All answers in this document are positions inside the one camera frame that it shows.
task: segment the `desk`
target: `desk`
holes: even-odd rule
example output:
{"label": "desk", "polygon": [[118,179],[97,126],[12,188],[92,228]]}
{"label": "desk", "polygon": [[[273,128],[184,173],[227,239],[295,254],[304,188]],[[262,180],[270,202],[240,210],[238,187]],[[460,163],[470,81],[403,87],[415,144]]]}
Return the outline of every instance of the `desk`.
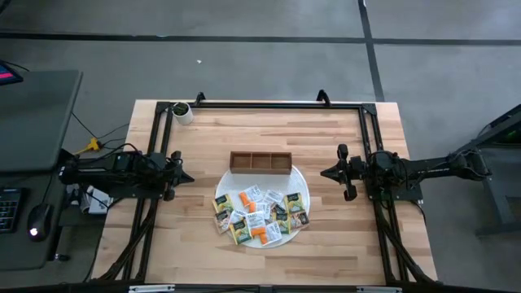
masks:
{"label": "desk", "polygon": [[[127,142],[140,150],[147,149],[156,102],[135,103]],[[377,103],[377,110],[384,148],[408,157],[398,106]],[[319,175],[336,163],[339,143],[348,144],[350,155],[362,155],[356,112],[196,109],[194,115],[188,126],[174,121],[168,153],[182,151],[183,168],[195,182],[178,186],[175,200],[160,202],[146,282],[384,284],[374,211],[365,187],[355,181],[358,198],[347,203],[343,187]],[[219,235],[212,199],[229,167],[230,151],[290,151],[309,184],[310,226],[274,249],[235,246],[230,236]],[[128,242],[135,204],[125,199],[107,215],[93,278],[108,269]],[[436,278],[422,215],[410,203],[397,202],[396,210],[405,247],[424,272]],[[397,276],[396,254],[390,252]]]}
{"label": "desk", "polygon": [[[64,186],[51,169],[58,161],[81,83],[78,71],[24,72],[22,76],[24,82],[0,87],[0,186],[28,189],[16,232],[0,234],[0,271],[40,269],[53,253]],[[11,184],[20,178],[25,180]],[[27,218],[44,196],[45,203],[53,206],[51,231],[46,240],[34,243],[27,235]]]}

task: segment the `black desk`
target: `black desk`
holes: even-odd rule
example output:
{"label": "black desk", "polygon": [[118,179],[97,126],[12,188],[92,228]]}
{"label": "black desk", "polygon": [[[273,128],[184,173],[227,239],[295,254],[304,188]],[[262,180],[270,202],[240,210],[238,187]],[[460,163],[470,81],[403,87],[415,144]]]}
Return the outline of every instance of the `black desk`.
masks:
{"label": "black desk", "polygon": [[[0,270],[39,269],[52,254],[65,186],[52,171],[59,158],[77,91],[78,71],[26,72],[24,82],[0,86],[0,186],[24,187],[16,231],[0,234]],[[50,177],[53,177],[44,199]],[[53,206],[51,231],[34,243],[26,227],[31,209],[43,202]]]}
{"label": "black desk", "polygon": [[50,170],[56,165],[80,87],[78,71],[26,72],[0,86],[0,172]]}

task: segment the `white plate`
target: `white plate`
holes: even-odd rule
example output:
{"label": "white plate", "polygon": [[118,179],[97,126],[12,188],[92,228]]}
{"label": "white plate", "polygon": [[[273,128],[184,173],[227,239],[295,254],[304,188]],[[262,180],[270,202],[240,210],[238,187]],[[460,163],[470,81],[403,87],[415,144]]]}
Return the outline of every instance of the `white plate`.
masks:
{"label": "white plate", "polygon": [[[219,185],[217,185],[215,197],[217,198],[221,195],[228,194],[231,197],[231,200],[234,203],[234,207],[236,209],[248,212],[248,210],[243,207],[243,203],[239,198],[239,192],[255,184],[259,186],[259,189],[263,195],[267,190],[278,191],[284,195],[300,192],[302,195],[302,201],[304,202],[304,208],[309,215],[309,206],[311,201],[309,200],[308,183],[295,166],[292,166],[290,175],[233,174],[230,172],[230,170],[228,170],[222,176],[221,180],[219,181]],[[283,234],[282,240],[266,246],[262,246],[261,240],[259,238],[254,238],[253,240],[242,244],[246,245],[247,247],[254,248],[278,247],[290,241],[297,235],[297,233],[299,233],[298,230],[292,232],[291,234]]]}

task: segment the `computer mouse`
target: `computer mouse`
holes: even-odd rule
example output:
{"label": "computer mouse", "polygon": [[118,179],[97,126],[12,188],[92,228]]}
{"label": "computer mouse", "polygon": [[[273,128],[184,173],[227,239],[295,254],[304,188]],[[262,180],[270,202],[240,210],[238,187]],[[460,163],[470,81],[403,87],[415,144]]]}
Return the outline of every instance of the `computer mouse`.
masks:
{"label": "computer mouse", "polygon": [[27,234],[32,241],[43,241],[49,236],[51,218],[50,204],[40,203],[31,210],[27,219]]}

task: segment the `yellow cable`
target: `yellow cable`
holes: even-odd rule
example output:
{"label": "yellow cable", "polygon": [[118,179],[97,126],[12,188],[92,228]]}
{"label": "yellow cable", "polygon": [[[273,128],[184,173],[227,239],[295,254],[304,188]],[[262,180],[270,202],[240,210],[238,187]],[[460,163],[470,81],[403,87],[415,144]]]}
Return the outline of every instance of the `yellow cable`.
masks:
{"label": "yellow cable", "polygon": [[86,151],[99,151],[100,148],[99,148],[99,144],[98,144],[98,139],[97,138],[91,138],[90,139],[90,143],[87,145],[86,148],[84,148],[83,150],[81,151],[77,151],[74,153],[74,155],[79,155],[79,154],[82,154]]}

